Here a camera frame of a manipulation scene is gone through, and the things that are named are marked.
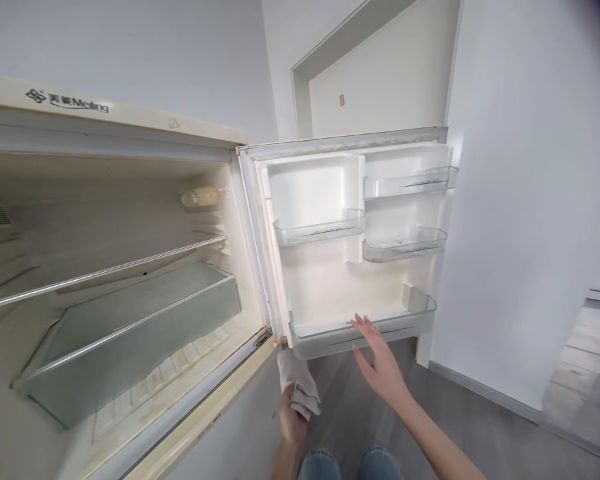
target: person's right hand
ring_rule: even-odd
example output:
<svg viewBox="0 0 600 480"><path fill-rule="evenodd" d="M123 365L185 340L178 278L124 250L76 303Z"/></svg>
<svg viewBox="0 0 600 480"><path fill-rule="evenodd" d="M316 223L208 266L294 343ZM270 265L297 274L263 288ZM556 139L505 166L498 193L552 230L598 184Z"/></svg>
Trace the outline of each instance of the person's right hand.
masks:
<svg viewBox="0 0 600 480"><path fill-rule="evenodd" d="M362 320L360 315L356 313L355 320L352 320L351 324L364 336L373 352L373 364L370 365L360 349L353 346L353 356L360 367L362 375L371 389L382 400L387 402L394 410L398 410L400 405L411 399L411 394L402 378L398 362L396 362L378 328L373 326L366 315Z"/></svg>

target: refrigerator top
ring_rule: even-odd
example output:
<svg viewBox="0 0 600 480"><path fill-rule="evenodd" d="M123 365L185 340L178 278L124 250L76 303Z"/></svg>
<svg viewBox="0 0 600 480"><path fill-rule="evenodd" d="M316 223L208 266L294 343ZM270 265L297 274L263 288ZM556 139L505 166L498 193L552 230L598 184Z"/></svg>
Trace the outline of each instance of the refrigerator top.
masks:
<svg viewBox="0 0 600 480"><path fill-rule="evenodd" d="M0 124L101 135L111 135L116 125L127 137L137 137L130 134L137 130L142 139L200 147L247 143L243 132L222 125L8 77L0 77Z"/></svg>

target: open refrigerator door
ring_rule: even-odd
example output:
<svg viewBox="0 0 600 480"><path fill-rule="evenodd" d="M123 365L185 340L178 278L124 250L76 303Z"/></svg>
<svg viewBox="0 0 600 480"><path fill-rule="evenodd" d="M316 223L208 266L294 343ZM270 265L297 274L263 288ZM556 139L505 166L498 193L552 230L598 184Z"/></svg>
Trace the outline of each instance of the open refrigerator door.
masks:
<svg viewBox="0 0 600 480"><path fill-rule="evenodd" d="M446 127L238 148L274 335L309 359L386 340L431 341L437 254L457 169ZM419 362L428 364L419 345Z"/></svg>

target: crisper drawer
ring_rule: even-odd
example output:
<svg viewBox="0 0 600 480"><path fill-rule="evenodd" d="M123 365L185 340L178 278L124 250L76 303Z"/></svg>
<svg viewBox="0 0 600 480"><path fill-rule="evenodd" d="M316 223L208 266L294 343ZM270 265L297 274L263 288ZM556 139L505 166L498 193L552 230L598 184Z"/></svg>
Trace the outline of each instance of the crisper drawer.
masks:
<svg viewBox="0 0 600 480"><path fill-rule="evenodd" d="M431 331L436 309L434 300L426 293L407 286L404 303L406 311L373 322L386 341L416 337ZM289 316L293 351L298 358L311 359L351 350L354 345L367 346L366 340L348 323L298 325L293 321L293 312L289 312Z"/></svg>
<svg viewBox="0 0 600 480"><path fill-rule="evenodd" d="M14 387L70 428L239 312L233 275L186 265L68 308Z"/></svg>

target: doorway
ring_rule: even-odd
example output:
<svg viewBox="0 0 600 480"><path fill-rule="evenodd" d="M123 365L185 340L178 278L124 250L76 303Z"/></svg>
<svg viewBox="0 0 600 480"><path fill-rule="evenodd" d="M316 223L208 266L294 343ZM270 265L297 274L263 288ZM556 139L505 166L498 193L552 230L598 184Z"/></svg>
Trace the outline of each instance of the doorway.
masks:
<svg viewBox="0 0 600 480"><path fill-rule="evenodd" d="M369 0L292 68L299 138L443 125L460 0Z"/></svg>

